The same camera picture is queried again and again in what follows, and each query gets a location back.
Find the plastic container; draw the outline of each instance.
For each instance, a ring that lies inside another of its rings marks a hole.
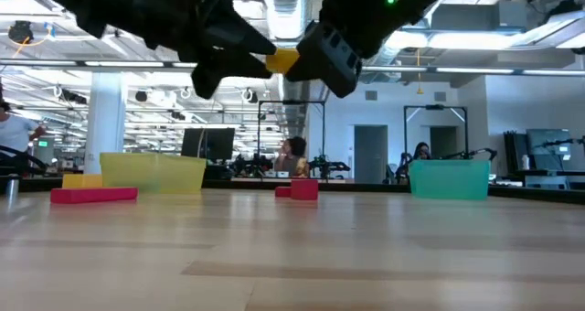
[[[201,190],[206,159],[160,154],[100,156],[103,185],[134,187],[140,193],[194,194]]]
[[[101,188],[101,175],[93,174],[65,174],[63,176],[63,188]]]
[[[490,162],[475,160],[421,160],[409,167],[410,187],[417,198],[484,200]]]

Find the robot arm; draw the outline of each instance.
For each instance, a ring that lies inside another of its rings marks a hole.
[[[233,0],[54,0],[77,16],[79,27],[100,38],[112,25],[144,39],[147,47],[176,50],[197,62],[192,80],[209,99],[228,76],[267,79],[271,73],[252,56],[276,47],[233,8]],[[379,51],[396,29],[420,20],[437,0],[324,0],[319,22],[307,28],[290,81],[321,79],[338,97],[357,86],[362,59]]]

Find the ceiling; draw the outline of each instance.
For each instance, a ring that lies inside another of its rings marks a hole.
[[[304,26],[318,18],[322,0],[303,0],[306,15],[299,25],[298,36]],[[550,5],[559,0],[441,0],[441,6],[468,5],[490,6],[503,1],[522,3],[526,8],[527,24],[535,25],[541,20]],[[237,0],[236,10],[266,36],[282,35],[285,26],[282,16],[271,18],[270,0],[263,2]],[[23,47],[7,36],[15,20],[32,22],[34,40],[32,47]],[[277,44],[294,45],[294,39],[274,39]],[[539,48],[531,51],[516,51],[513,59],[506,56],[509,51],[465,50],[422,48],[396,49],[391,57],[383,52],[368,63],[389,65],[444,65],[444,66],[496,66],[522,64],[523,67],[562,68],[570,59],[570,51]],[[552,59],[549,62],[534,61],[534,57]],[[79,29],[75,17],[50,0],[0,0],[0,59],[74,59],[74,60],[130,60],[130,61],[178,61],[176,53],[167,48],[148,49],[137,36],[108,27],[104,37],[97,39]],[[6,67],[2,71],[5,97],[15,105],[32,110],[21,111],[28,117],[44,121],[58,140],[58,146],[66,151],[83,149],[88,109],[86,106],[69,104],[59,100],[60,91],[72,91],[90,101],[91,71],[87,70],[35,70],[33,68]],[[380,75],[370,77],[374,81]],[[418,74],[403,73],[389,83],[409,83],[419,78]],[[258,118],[258,104],[245,101],[244,91],[256,92],[261,101],[281,101],[282,98],[297,98],[321,101],[326,93],[317,82],[295,89],[283,82],[282,76],[270,80],[229,78],[222,81],[216,97],[211,101],[198,98],[185,72],[125,72],[128,87],[128,112],[126,115],[126,148],[128,150],[162,150],[175,152],[180,148],[183,130],[186,127],[213,124],[231,124],[238,127],[236,148],[252,153],[256,145],[254,132]],[[458,75],[426,74],[423,80],[461,82]],[[146,91],[147,102],[138,102],[135,94]],[[168,111],[174,109],[186,119],[177,120]],[[263,122],[263,151],[273,153],[281,140],[290,134],[301,134],[306,107],[265,105],[267,117]]]

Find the yellow bin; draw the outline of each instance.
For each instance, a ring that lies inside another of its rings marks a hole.
[[[63,188],[101,188],[101,175],[66,174],[63,176]]]
[[[103,185],[140,193],[194,194],[201,190],[206,159],[178,155],[103,153]]]

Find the computer monitor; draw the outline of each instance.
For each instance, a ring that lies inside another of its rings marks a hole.
[[[201,134],[203,134],[203,139],[201,140],[201,148],[199,150],[198,146]],[[200,157],[210,160],[231,159],[235,134],[236,130],[233,128],[185,129],[181,156],[197,157],[197,154],[199,154]]]
[[[567,129],[528,129],[528,153],[532,156],[570,156],[570,144],[550,145],[570,139]]]

